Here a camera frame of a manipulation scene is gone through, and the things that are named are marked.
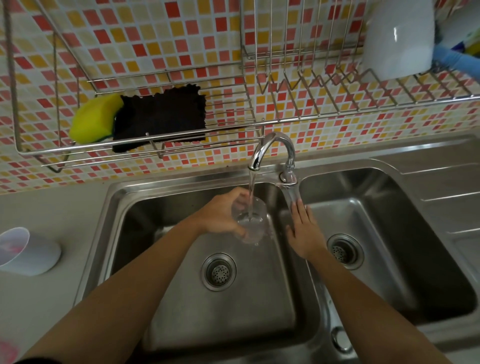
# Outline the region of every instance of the double bowl sink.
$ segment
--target double bowl sink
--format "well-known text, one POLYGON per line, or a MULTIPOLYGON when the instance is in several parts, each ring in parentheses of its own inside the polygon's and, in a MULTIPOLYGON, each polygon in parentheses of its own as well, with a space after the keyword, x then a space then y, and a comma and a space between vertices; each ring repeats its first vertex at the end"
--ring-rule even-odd
MULTIPOLYGON (((257 245, 232 234, 197 239, 133 363, 356 360, 355 352, 339 350, 332 336, 341 322, 321 278, 288 245, 289 205, 298 192, 311 206, 330 252, 355 276, 412 324, 437 335, 437 344, 466 337, 449 337, 445 323, 455 325, 458 318, 478 313, 477 288, 419 212, 402 174, 361 154, 332 158, 335 163, 298 162, 299 185, 293 188, 281 185, 275 166, 262 167, 254 194, 267 206, 268 232, 257 245)), ((213 196, 248 183, 246 168, 230 169, 112 188, 78 299, 213 196)))

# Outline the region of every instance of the sponge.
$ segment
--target sponge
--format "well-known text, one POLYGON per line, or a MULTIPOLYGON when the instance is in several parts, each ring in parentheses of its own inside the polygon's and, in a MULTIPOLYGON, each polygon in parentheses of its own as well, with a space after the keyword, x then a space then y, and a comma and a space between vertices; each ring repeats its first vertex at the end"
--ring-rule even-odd
POLYGON ((78 144, 88 144, 108 138, 113 132, 115 114, 122 106, 119 94, 88 100, 73 117, 70 139, 78 144))

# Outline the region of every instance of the person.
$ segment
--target person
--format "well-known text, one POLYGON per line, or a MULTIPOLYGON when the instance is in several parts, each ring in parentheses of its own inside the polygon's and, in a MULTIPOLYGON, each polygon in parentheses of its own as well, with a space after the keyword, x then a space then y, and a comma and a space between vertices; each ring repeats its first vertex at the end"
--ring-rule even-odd
MULTIPOLYGON (((19 363, 124 363, 145 333, 189 247, 207 232, 246 233, 231 217, 237 187, 215 196, 76 305, 19 363)), ((293 250, 307 259, 328 288, 362 363, 447 364, 450 361, 401 314, 345 269, 327 250, 309 206, 292 203, 293 250)))

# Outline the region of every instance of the metal wire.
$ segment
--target metal wire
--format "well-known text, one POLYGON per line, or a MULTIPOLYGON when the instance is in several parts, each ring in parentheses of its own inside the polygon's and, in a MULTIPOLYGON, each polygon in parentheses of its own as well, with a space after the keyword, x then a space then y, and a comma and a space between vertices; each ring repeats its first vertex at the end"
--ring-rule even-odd
MULTIPOLYGON (((10 1, 2 0, 4 8, 4 21, 5 21, 5 34, 6 34, 6 49, 8 56, 8 70, 11 80, 11 94, 12 94, 12 110, 13 110, 13 128, 14 128, 14 139, 15 146, 18 153, 22 156, 34 156, 42 162, 42 165, 50 168, 54 172, 60 172, 63 168, 71 168, 75 166, 89 166, 93 164, 100 164, 106 162, 115 162, 135 158, 145 158, 145 157, 158 157, 163 158, 164 155, 178 152, 190 152, 190 151, 199 151, 212 149, 220 146, 228 145, 246 145, 255 143, 260 138, 264 136, 264 129, 267 125, 280 124, 285 122, 292 121, 307 121, 321 118, 328 118, 338 115, 351 115, 351 114, 360 114, 367 113, 372 111, 389 111, 395 109, 404 109, 411 107, 419 106, 432 106, 432 105, 441 105, 449 104, 453 102, 462 102, 462 101, 472 101, 480 99, 480 91, 474 92, 469 86, 466 85, 465 80, 462 80, 458 74, 454 71, 447 70, 445 76, 440 77, 432 72, 426 73, 426 75, 413 75, 406 79, 396 79, 390 80, 387 82, 380 82, 378 76, 372 70, 365 70, 360 72, 358 70, 358 60, 361 59, 360 55, 362 54, 362 33, 363 29, 363 19, 360 21, 360 27, 357 34, 354 34, 355 40, 351 40, 349 37, 352 36, 349 30, 352 26, 354 17, 354 7, 355 5, 360 4, 359 0, 348 0, 345 2, 338 0, 331 0, 333 5, 330 3, 323 3, 322 0, 318 0, 318 5, 316 9, 316 17, 313 21, 313 26, 315 29, 315 37, 313 39, 313 46, 304 42, 303 34, 305 32, 306 20, 305 20, 305 4, 306 0, 300 1, 300 4, 297 8, 301 11, 300 23, 297 24, 297 28, 300 30, 300 36, 298 41, 294 41, 294 47, 287 47, 287 30, 291 26, 288 23, 288 16, 290 10, 289 1, 285 0, 284 7, 284 25, 282 32, 283 33, 283 45, 281 50, 274 50, 273 47, 273 13, 274 13, 274 0, 269 1, 268 6, 268 18, 269 23, 269 37, 268 37, 268 48, 267 51, 259 51, 258 45, 258 33, 259 33, 259 24, 258 16, 261 14, 261 9, 258 4, 260 0, 253 0, 253 25, 254 25, 254 49, 252 50, 245 45, 245 28, 244 28, 244 15, 246 11, 244 9, 244 1, 240 2, 240 50, 242 53, 242 58, 239 62, 229 62, 229 63, 220 63, 220 64, 210 64, 209 66, 215 66, 220 69, 238 69, 238 72, 235 72, 232 76, 219 76, 219 77, 199 77, 196 79, 185 80, 185 81, 172 81, 173 72, 184 72, 196 70, 198 67, 187 67, 182 69, 174 70, 161 70, 158 72, 151 73, 138 73, 138 74, 127 74, 120 76, 113 76, 107 78, 97 78, 91 79, 88 77, 87 72, 83 69, 82 65, 78 62, 78 59, 75 57, 75 54, 72 53, 71 49, 68 46, 68 43, 63 39, 62 33, 53 23, 52 19, 49 17, 42 4, 39 1, 35 1, 38 5, 40 11, 45 16, 46 20, 50 23, 51 28, 53 29, 53 48, 54 48, 54 73, 55 73, 55 98, 56 98, 56 108, 57 108, 57 133, 58 133, 58 146, 54 148, 45 148, 45 149, 36 149, 28 150, 22 146, 22 136, 21 128, 19 124, 19 115, 18 115, 18 99, 16 92, 16 83, 15 83, 15 64, 13 61, 13 44, 12 44, 12 24, 11 24, 11 12, 10 12, 10 1), (321 18, 321 10, 324 9, 324 6, 332 6, 331 11, 332 17, 330 20, 321 18), (337 17, 338 14, 342 13, 342 9, 345 9, 345 6, 348 6, 348 13, 346 16, 346 22, 344 28, 341 28, 343 34, 343 39, 340 43, 335 42, 334 33, 335 29, 343 27, 340 20, 337 17), (318 39, 318 29, 320 26, 327 25, 329 23, 328 29, 328 38, 326 44, 324 42, 319 42, 318 39), (87 82, 92 86, 92 89, 95 95, 104 95, 110 93, 125 93, 125 92, 135 92, 138 93, 142 91, 142 94, 145 94, 145 90, 149 94, 152 92, 152 89, 156 88, 169 88, 175 87, 177 85, 184 85, 186 83, 197 83, 202 87, 202 92, 207 92, 206 97, 209 99, 207 104, 207 129, 192 130, 187 132, 176 132, 168 133, 162 135, 149 135, 130 138, 125 140, 107 140, 98 143, 91 143, 87 145, 65 145, 62 141, 61 135, 65 131, 61 129, 60 124, 60 114, 59 114, 59 96, 58 96, 58 75, 57 75, 57 54, 56 54, 56 43, 60 40, 65 46, 66 50, 76 61, 76 82, 77 82, 77 106, 80 106, 79 99, 79 75, 82 74, 86 78, 87 82), (305 70, 305 66, 309 62, 309 68, 305 70), (282 69, 282 80, 276 80, 274 78, 273 69, 278 66, 282 69), (249 88, 246 82, 246 75, 252 74, 255 79, 257 86, 257 92, 260 94, 265 94, 268 91, 269 96, 272 99, 272 104, 275 110, 275 117, 271 120, 262 119, 257 121, 255 115, 254 104, 252 102, 251 95, 249 93, 249 88), (362 83, 362 78, 366 75, 371 75, 375 80, 377 87, 375 90, 371 90, 370 87, 365 87, 365 84, 362 83), (112 80, 123 80, 131 79, 135 77, 146 77, 146 76, 161 76, 165 75, 167 80, 166 82, 159 82, 157 84, 140 86, 134 88, 118 88, 118 89, 107 89, 99 91, 97 85, 100 83, 105 83, 112 80), (454 83, 455 88, 449 87, 450 83, 454 83), (236 87, 235 90, 227 91, 227 88, 236 87), (393 89, 400 89, 401 94, 396 94, 394 96, 393 89), (417 92, 413 92, 414 88, 419 88, 421 91, 420 96, 417 92), (293 106, 294 116, 293 117, 284 117, 283 113, 280 112, 277 104, 277 95, 279 92, 286 89, 288 98, 293 106), (365 106, 365 103, 359 103, 356 101, 358 96, 359 89, 362 89, 365 98, 369 100, 369 104, 365 106), (436 89, 441 89, 443 91, 442 95, 439 96, 435 92, 436 89), (307 103, 310 103, 310 108, 313 113, 305 115, 305 107, 300 107, 298 100, 296 99, 294 92, 299 90, 305 90, 308 95, 307 103), (315 93, 324 90, 326 94, 330 107, 326 108, 321 104, 317 103, 315 99, 315 93), (336 101, 336 96, 339 90, 344 90, 350 104, 341 104, 336 101), (384 95, 378 98, 375 97, 376 91, 381 91, 384 95), (239 97, 238 100, 224 100, 220 99, 220 102, 216 102, 216 97, 239 97), (238 103, 246 104, 243 107, 237 107, 238 103), (239 137, 239 132, 251 132, 254 131, 255 137, 239 137), (195 139, 199 136, 206 135, 208 141, 205 143, 183 143, 189 139, 195 139), (226 137, 226 140, 212 141, 211 137, 226 137), (146 142, 147 145, 150 145, 151 150, 141 150, 141 151, 132 151, 128 153, 108 155, 105 157, 93 157, 93 154, 97 152, 106 153, 111 149, 112 146, 132 143, 132 142, 146 142), (166 147, 166 143, 172 143, 172 146, 166 147), (173 145, 173 143, 182 142, 179 145, 173 145), (68 160, 70 155, 76 155, 78 158, 68 160), (48 161, 52 158, 58 158, 57 161, 48 161)), ((456 7, 456 1, 453 2, 449 14, 456 7)))

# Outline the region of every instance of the stainless steel sink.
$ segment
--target stainless steel sink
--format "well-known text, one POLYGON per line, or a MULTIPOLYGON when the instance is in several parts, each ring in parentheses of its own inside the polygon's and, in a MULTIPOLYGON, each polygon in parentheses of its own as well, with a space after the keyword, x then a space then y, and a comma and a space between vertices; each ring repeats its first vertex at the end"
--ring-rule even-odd
POLYGON ((473 312, 472 286, 387 174, 369 168, 311 176, 300 194, 337 259, 411 323, 473 312))
MULTIPOLYGON (((257 175, 269 222, 258 246, 231 234, 193 244, 132 363, 358 362, 335 346, 342 323, 330 295, 286 241, 288 207, 299 195, 334 256, 435 345, 478 343, 480 185, 470 178, 480 169, 477 140, 330 150, 295 164, 296 186, 281 186, 277 164, 257 175)), ((76 302, 214 195, 248 182, 238 165, 112 185, 76 302)))
MULTIPOLYGON (((111 273, 230 189, 137 202, 125 215, 111 273)), ((308 267, 288 248, 279 219, 288 210, 283 194, 274 184, 259 183, 255 195, 266 202, 268 234, 258 245, 244 244, 233 234, 206 234, 195 241, 137 355, 198 360, 205 352, 219 357, 290 346, 318 332, 320 309, 308 267)))

